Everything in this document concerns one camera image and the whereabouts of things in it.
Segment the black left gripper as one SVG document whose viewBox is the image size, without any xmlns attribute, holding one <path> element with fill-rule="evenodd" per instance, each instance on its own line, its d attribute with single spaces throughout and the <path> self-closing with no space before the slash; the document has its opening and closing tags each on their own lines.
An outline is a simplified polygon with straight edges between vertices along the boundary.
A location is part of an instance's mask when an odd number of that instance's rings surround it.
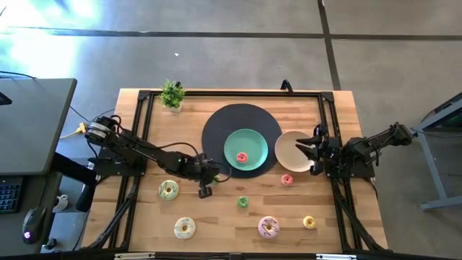
<svg viewBox="0 0 462 260">
<path fill-rule="evenodd" d="M 204 153 L 200 153 L 188 161 L 187 179 L 215 187 L 219 183 L 214 177 L 220 173 L 219 164 L 212 162 Z"/>
</svg>

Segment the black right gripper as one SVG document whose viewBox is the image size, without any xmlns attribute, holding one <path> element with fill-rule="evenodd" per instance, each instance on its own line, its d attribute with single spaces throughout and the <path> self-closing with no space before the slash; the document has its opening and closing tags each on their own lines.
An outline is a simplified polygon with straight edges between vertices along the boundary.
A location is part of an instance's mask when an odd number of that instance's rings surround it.
<svg viewBox="0 0 462 260">
<path fill-rule="evenodd" d="M 309 160 L 313 160 L 314 167 L 323 167 L 324 162 L 330 160 L 328 150 L 329 145 L 328 128 L 325 124 L 318 124 L 313 130 L 313 137 L 296 139 L 296 148 L 300 150 Z M 309 148 L 304 145 L 315 145 L 314 148 Z"/>
</svg>

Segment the beige plate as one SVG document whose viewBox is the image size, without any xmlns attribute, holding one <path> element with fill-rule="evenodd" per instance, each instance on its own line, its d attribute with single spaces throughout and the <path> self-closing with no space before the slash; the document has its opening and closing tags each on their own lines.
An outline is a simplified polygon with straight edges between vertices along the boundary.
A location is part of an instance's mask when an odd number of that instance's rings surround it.
<svg viewBox="0 0 462 260">
<path fill-rule="evenodd" d="M 288 131 L 277 139 L 274 151 L 278 162 L 284 168 L 292 172 L 306 172 L 314 166 L 314 162 L 296 148 L 297 139 L 307 138 L 309 136 L 301 131 Z"/>
</svg>

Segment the teal plate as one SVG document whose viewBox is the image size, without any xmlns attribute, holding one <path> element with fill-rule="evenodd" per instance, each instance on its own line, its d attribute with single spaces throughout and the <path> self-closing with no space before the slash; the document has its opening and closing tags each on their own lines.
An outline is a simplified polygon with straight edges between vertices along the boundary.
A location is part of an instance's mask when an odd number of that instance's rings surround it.
<svg viewBox="0 0 462 260">
<path fill-rule="evenodd" d="M 226 161 L 235 169 L 251 171 L 263 165 L 269 155 L 269 146 L 265 138 L 252 129 L 239 129 L 232 132 L 225 140 L 223 152 Z M 237 154 L 245 152 L 247 163 L 239 163 Z"/>
</svg>

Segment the large green-white donut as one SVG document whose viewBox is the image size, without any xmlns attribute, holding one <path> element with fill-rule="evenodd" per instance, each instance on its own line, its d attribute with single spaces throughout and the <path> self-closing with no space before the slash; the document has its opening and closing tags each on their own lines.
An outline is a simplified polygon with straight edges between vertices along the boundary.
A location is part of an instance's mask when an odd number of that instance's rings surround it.
<svg viewBox="0 0 462 260">
<path fill-rule="evenodd" d="M 158 188 L 158 194 L 165 201 L 174 200 L 179 194 L 179 185 L 173 180 L 163 181 Z"/>
</svg>

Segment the black round placemat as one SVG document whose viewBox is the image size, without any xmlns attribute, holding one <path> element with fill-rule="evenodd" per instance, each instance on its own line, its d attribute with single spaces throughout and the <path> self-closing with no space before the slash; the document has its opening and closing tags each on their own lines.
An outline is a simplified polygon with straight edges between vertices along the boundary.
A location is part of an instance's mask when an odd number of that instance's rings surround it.
<svg viewBox="0 0 462 260">
<path fill-rule="evenodd" d="M 257 131 L 269 146 L 266 161 L 255 170 L 237 170 L 225 159 L 223 152 L 225 140 L 232 132 L 239 129 Z M 238 103 L 226 105 L 210 116 L 202 131 L 201 144 L 203 151 L 218 163 L 224 172 L 231 173 L 233 178 L 255 178 L 267 173 L 276 165 L 275 143 L 281 135 L 281 127 L 267 110 L 256 105 Z"/>
</svg>

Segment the large white blue-drizzled donut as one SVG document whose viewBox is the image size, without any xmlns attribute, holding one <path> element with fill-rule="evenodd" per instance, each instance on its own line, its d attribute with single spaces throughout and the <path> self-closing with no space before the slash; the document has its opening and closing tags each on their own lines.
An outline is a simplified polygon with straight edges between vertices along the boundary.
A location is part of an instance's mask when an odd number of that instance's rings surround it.
<svg viewBox="0 0 462 260">
<path fill-rule="evenodd" d="M 174 235 L 178 239 L 187 240 L 192 238 L 196 232 L 196 223 L 190 217 L 178 219 L 174 226 Z"/>
</svg>

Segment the large pink donut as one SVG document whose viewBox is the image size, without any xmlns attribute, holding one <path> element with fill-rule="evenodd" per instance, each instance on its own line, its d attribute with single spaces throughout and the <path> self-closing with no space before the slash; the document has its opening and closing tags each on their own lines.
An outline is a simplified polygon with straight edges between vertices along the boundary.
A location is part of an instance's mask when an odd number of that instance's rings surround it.
<svg viewBox="0 0 462 260">
<path fill-rule="evenodd" d="M 280 231 L 279 221 L 272 216 L 262 217 L 258 223 L 258 231 L 263 238 L 276 238 Z"/>
</svg>

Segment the green plant in white pot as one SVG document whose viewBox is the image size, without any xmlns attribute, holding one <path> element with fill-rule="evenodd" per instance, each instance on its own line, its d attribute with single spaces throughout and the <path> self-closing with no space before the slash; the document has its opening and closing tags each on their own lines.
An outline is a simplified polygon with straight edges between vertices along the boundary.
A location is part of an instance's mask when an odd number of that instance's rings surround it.
<svg viewBox="0 0 462 260">
<path fill-rule="evenodd" d="M 179 113 L 183 106 L 183 98 L 186 94 L 180 82 L 166 79 L 161 87 L 160 99 L 162 104 L 172 112 Z"/>
</svg>

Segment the grey metal table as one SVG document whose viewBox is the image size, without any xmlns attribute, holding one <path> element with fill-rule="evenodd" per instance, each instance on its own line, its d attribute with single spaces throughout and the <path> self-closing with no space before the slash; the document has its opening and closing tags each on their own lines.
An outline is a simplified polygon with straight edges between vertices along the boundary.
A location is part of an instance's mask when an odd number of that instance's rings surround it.
<svg viewBox="0 0 462 260">
<path fill-rule="evenodd" d="M 462 177 L 462 92 L 431 110 L 411 128 L 422 146 L 438 198 L 420 204 L 424 211 L 462 205 L 462 195 L 450 196 L 444 179 Z"/>
</svg>

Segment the black bent bar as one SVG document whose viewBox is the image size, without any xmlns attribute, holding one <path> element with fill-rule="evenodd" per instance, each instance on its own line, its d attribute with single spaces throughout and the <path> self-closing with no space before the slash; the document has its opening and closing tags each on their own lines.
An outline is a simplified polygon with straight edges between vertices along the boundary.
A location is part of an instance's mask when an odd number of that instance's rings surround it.
<svg viewBox="0 0 462 260">
<path fill-rule="evenodd" d="M 62 175 L 84 185 L 75 208 L 80 212 L 88 212 L 91 208 L 97 185 L 96 172 L 57 152 L 53 156 L 51 170 L 60 172 Z"/>
</svg>

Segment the black computer mouse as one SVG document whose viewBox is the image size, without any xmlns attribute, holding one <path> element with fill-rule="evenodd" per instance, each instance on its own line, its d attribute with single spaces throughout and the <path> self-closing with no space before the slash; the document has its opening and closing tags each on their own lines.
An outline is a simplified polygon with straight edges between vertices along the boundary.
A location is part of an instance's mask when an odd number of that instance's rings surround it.
<svg viewBox="0 0 462 260">
<path fill-rule="evenodd" d="M 26 244 L 38 242 L 43 230 L 43 223 L 47 209 L 35 207 L 26 214 L 22 225 L 22 239 Z"/>
</svg>

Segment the grey desk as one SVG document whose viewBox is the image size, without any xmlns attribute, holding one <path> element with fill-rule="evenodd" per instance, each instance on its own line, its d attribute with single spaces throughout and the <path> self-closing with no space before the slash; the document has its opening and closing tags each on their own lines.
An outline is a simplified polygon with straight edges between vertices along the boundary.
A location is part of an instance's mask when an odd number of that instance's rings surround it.
<svg viewBox="0 0 462 260">
<path fill-rule="evenodd" d="M 0 176 L 48 172 L 77 86 L 69 79 L 1 79 Z"/>
</svg>

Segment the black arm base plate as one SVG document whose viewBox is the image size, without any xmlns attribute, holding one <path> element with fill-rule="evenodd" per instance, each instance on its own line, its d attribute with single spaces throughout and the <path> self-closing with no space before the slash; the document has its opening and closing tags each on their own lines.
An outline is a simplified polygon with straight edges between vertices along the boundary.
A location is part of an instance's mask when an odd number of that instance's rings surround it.
<svg viewBox="0 0 462 260">
<path fill-rule="evenodd" d="M 370 156 L 375 148 L 366 138 L 351 138 L 344 146 L 338 137 L 329 137 L 323 154 L 326 175 L 330 178 L 372 178 L 372 162 L 376 156 Z"/>
<path fill-rule="evenodd" d="M 139 154 L 117 155 L 107 147 L 103 147 L 95 161 L 93 170 L 100 176 L 143 176 L 147 159 Z"/>
</svg>

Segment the black aluminium table frame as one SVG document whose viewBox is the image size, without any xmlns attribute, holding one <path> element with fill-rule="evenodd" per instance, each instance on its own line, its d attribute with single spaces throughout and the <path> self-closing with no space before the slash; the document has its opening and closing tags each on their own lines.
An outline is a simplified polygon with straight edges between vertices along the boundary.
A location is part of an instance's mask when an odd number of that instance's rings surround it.
<svg viewBox="0 0 462 260">
<path fill-rule="evenodd" d="M 150 142 L 170 150 L 190 153 L 201 148 L 201 133 L 209 117 L 221 107 L 249 103 L 267 110 L 282 131 L 310 134 L 320 123 L 318 101 L 306 91 L 288 95 L 281 90 L 191 90 L 181 112 L 172 113 L 156 100 L 150 119 Z M 341 251 L 334 197 L 330 181 L 323 175 L 295 173 L 285 186 L 285 170 L 275 165 L 251 179 L 230 179 L 213 187 L 213 195 L 200 199 L 199 186 L 179 181 L 180 193 L 172 201 L 159 197 L 158 188 L 167 174 L 150 162 L 141 179 L 129 241 L 130 251 L 238 252 L 238 253 L 338 253 Z M 249 205 L 240 208 L 237 199 L 246 196 Z M 303 225 L 306 216 L 316 229 Z M 263 238 L 258 231 L 262 217 L 279 221 L 276 238 Z M 174 235 L 178 219 L 190 217 L 196 232 L 187 240 Z"/>
</svg>

